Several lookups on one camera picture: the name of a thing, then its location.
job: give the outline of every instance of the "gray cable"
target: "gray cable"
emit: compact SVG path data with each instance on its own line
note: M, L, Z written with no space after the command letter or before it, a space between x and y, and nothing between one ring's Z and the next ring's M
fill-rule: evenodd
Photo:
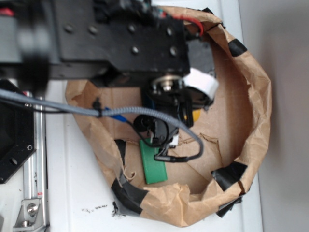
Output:
M71 106L71 105L66 105L66 104L61 104L61 103L56 103L56 102L51 102L51 101L44 101L44 100L38 100L36 98L30 98L26 97L24 95L18 94L18 93L13 93L4 89L0 89L0 98L10 100L10 101L16 101L16 102L21 102L21 103L30 103L33 105L41 105L49 108L54 108L58 109L61 111L66 111L70 112L73 114L80 114L80 115L85 115L85 116L94 116L98 117L99 112L94 109L84 109L81 107L76 107L76 106ZM185 124L183 124L181 121L173 118L172 116L169 116L167 114L164 114L160 111L156 111L153 109L148 109L148 108L143 108L143 107L123 107L123 108L118 108L118 109L111 109L111 110L104 110L102 111L102 116L116 116L116 115L123 115L123 114L139 114L139 115L148 115L152 116L158 119L161 119L169 124L172 124L173 126L182 129L184 132L186 132L188 135L190 135L192 138L194 138L198 144L200 145L200 151L198 154L190 157L183 157L183 158L178 158L180 162L187 162L189 160L196 159L200 157L203 154L204 151L204 145L201 139L195 135ZM167 161L168 157L162 158L162 161Z

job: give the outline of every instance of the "cable clip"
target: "cable clip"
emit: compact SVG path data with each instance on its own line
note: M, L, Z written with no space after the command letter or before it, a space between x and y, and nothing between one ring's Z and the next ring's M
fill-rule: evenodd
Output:
M96 100L92 103L92 107L98 112L97 118L102 117L102 108L99 98L96 98Z

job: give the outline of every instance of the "yellow part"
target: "yellow part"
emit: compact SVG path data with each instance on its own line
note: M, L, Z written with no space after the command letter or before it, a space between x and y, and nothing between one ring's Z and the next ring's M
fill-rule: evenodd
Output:
M201 116L201 109L192 111L193 121L196 122Z

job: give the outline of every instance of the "gray wall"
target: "gray wall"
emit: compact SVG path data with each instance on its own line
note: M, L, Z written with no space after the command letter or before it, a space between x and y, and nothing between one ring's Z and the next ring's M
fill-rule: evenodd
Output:
M309 0L239 0L245 45L273 84L260 168L265 232L309 231Z

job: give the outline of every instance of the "white tape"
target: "white tape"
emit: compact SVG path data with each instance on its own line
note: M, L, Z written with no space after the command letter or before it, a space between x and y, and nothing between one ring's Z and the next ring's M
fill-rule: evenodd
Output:
M190 71L191 73L183 79L184 84L198 89L213 100L219 86L217 79L195 68L191 68Z

